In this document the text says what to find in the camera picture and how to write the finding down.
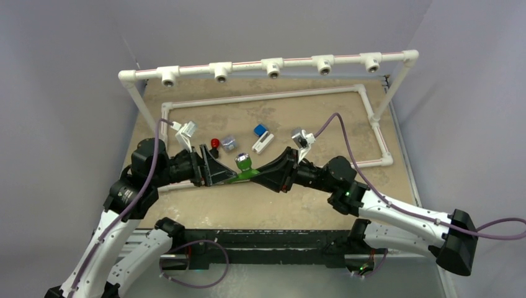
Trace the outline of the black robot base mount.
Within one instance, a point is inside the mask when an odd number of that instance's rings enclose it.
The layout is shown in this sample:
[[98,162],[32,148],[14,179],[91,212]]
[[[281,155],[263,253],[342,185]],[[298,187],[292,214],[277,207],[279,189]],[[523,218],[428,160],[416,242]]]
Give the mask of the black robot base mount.
[[369,220],[350,230],[225,230],[185,228],[165,217],[154,227],[167,232],[171,247],[181,251],[190,269],[212,264],[323,265],[370,271],[384,253],[365,243]]

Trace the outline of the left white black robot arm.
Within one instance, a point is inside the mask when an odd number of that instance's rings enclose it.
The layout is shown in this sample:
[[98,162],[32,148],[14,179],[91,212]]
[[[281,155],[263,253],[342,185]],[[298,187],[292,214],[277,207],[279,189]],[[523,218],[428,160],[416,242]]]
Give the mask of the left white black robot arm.
[[185,228],[161,219],[142,243],[122,260],[118,257],[129,237],[159,199],[158,189],[190,181],[214,186],[237,176],[207,150],[184,149],[170,157],[158,138],[142,140],[131,163],[110,187],[99,223],[81,260],[66,281],[47,290],[45,297],[123,297],[130,286],[159,257],[176,254],[185,245]]

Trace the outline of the green water faucet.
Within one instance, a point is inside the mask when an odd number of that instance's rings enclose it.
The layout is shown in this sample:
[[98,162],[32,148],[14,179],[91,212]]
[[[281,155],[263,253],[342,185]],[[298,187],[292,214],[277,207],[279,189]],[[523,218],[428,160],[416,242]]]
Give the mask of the green water faucet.
[[227,180],[226,184],[250,180],[253,176],[259,174],[259,171],[252,167],[252,160],[248,153],[240,153],[234,160],[240,172],[235,177]]

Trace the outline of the white pvc pipe frame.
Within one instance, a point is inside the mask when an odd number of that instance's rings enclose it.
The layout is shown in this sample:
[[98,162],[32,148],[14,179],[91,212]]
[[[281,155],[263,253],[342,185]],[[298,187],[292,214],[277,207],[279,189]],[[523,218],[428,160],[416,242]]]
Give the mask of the white pvc pipe frame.
[[118,78],[123,87],[128,91],[133,99],[140,114],[143,115],[149,127],[158,132],[164,142],[168,141],[168,130],[172,124],[161,124],[156,126],[153,115],[147,108],[143,96],[140,94],[136,83],[139,81],[147,81],[149,79],[160,79],[161,84],[167,88],[173,87],[180,77],[190,75],[212,75],[214,80],[218,83],[225,83],[231,73],[240,71],[265,71],[266,75],[271,79],[277,79],[281,75],[281,71],[285,68],[309,66],[317,69],[321,76],[326,76],[331,73],[334,65],[348,65],[356,64],[364,66],[368,73],[376,73],[380,69],[383,62],[401,62],[403,68],[394,82],[388,88],[384,100],[382,100],[378,109],[373,109],[365,86],[356,84],[351,87],[341,88],[321,88],[302,91],[290,91],[270,94],[258,94],[252,96],[237,96],[224,97],[219,99],[211,99],[204,101],[183,102],[180,104],[166,103],[161,109],[162,117],[166,118],[169,112],[175,108],[183,107],[200,107],[200,106],[214,106],[219,104],[231,104],[251,101],[267,101],[271,99],[285,99],[291,97],[314,96],[323,94],[348,93],[355,92],[360,95],[363,106],[367,113],[370,127],[378,142],[381,158],[376,160],[367,160],[358,162],[361,168],[372,168],[378,166],[390,166],[393,164],[393,157],[388,149],[387,142],[381,131],[380,119],[393,96],[400,87],[409,70],[416,64],[419,58],[417,50],[404,50],[401,52],[391,53],[360,53],[357,55],[315,55],[309,58],[265,58],[259,61],[245,61],[245,62],[214,62],[207,65],[197,66],[162,66],[150,70],[122,70],[118,73]]

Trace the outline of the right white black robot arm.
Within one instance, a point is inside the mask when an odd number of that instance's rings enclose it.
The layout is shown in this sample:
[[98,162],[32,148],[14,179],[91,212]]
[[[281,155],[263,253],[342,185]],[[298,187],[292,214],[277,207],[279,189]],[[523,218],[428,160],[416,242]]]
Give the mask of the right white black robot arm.
[[274,192],[288,192],[294,184],[329,193],[328,203],[343,215],[379,220],[409,232],[416,245],[435,258],[446,271],[470,276],[478,243],[469,213],[455,209],[451,214],[406,204],[356,181],[349,160],[337,156],[319,167],[299,160],[290,147],[274,161],[257,169],[250,181]]

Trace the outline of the aluminium table frame rail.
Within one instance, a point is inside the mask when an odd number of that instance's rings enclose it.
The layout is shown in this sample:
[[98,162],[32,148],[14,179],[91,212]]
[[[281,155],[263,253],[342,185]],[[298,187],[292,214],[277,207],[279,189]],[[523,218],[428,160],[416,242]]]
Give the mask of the aluminium table frame rail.
[[192,229],[185,231],[181,245],[197,241],[192,246],[193,257],[211,257],[212,249],[202,248],[205,240],[220,244],[234,261],[234,254],[240,255],[247,262],[255,263],[257,258],[276,258],[278,252],[292,254],[298,258],[301,254],[314,253],[321,258],[344,255],[365,255],[372,250],[404,251],[417,255],[433,257],[424,239],[402,230],[374,226],[372,233],[353,232],[350,230],[205,230]]

